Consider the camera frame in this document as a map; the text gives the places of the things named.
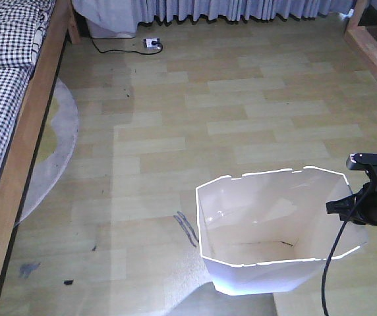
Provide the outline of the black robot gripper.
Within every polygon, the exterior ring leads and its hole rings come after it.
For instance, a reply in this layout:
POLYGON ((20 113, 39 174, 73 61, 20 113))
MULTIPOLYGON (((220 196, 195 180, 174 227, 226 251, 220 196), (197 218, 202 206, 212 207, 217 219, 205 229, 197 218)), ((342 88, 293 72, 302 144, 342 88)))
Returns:
POLYGON ((356 194, 339 199, 337 201, 326 202, 327 214, 338 214, 340 221, 350 221, 377 226, 377 191, 365 192, 356 204, 356 194))

